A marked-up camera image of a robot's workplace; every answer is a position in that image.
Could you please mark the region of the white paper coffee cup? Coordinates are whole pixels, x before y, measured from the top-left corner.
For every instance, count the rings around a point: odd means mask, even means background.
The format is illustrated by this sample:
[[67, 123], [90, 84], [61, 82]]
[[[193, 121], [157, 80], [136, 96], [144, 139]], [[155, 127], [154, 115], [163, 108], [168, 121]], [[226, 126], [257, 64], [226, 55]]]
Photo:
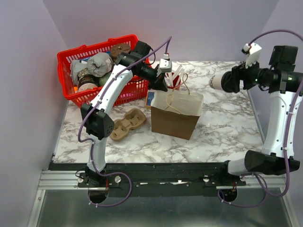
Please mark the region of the white paper coffee cup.
[[223, 74], [216, 74], [216, 75], [213, 75], [213, 76], [209, 79], [209, 86], [210, 86], [212, 89], [223, 90], [222, 79], [223, 79]]

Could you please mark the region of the brown paper bag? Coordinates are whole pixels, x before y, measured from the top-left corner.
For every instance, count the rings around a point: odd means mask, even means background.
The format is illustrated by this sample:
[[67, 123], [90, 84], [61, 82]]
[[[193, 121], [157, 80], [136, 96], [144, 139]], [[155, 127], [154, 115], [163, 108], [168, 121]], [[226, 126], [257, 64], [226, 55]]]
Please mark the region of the brown paper bag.
[[202, 114], [204, 96], [168, 89], [154, 91], [151, 100], [151, 131], [189, 140]]

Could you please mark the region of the cardboard cup carrier tray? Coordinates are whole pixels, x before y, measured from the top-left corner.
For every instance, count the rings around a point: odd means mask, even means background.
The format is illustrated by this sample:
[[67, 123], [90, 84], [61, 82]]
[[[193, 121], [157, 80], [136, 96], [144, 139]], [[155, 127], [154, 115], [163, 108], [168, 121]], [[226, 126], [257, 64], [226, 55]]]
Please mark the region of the cardboard cup carrier tray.
[[110, 134], [112, 140], [125, 138], [130, 131], [140, 128], [146, 121], [145, 114], [138, 108], [133, 108], [124, 114], [123, 119], [114, 121], [114, 129]]

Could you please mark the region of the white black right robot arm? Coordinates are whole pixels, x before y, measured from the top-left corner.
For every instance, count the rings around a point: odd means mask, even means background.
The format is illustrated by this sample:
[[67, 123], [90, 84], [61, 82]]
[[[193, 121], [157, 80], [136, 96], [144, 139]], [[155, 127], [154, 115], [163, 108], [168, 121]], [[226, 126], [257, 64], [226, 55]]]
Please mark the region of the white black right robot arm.
[[229, 185], [235, 175], [249, 172], [283, 175], [299, 169], [300, 161], [294, 159], [293, 149], [296, 113], [303, 100], [299, 87], [303, 75], [294, 71], [297, 51], [294, 46], [275, 46], [268, 69], [258, 63], [261, 47], [256, 43], [246, 44], [243, 47], [246, 61], [223, 74], [220, 86], [227, 93], [238, 93], [241, 82], [245, 90], [268, 87], [270, 117], [262, 150], [248, 150], [243, 159], [230, 161], [228, 169], [218, 173], [221, 184]]

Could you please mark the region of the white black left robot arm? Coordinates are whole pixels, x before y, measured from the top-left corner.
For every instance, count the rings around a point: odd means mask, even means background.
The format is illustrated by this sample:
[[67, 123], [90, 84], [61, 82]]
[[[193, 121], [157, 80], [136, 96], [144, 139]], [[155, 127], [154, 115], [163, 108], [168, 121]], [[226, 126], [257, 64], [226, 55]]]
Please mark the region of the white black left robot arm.
[[86, 130], [88, 138], [78, 141], [90, 141], [89, 161], [85, 168], [85, 176], [89, 182], [99, 187], [106, 182], [107, 178], [116, 173], [106, 174], [103, 170], [106, 167], [105, 151], [107, 138], [114, 129], [114, 121], [109, 114], [120, 93], [134, 76], [148, 81], [149, 88], [160, 91], [167, 91], [164, 76], [171, 72], [172, 63], [169, 53], [166, 50], [163, 58], [156, 68], [150, 67], [146, 60], [155, 54], [160, 47], [154, 50], [147, 44], [138, 41], [129, 53], [120, 53], [115, 61], [111, 76], [99, 92], [89, 103], [83, 104], [80, 108], [82, 123], [80, 131]]

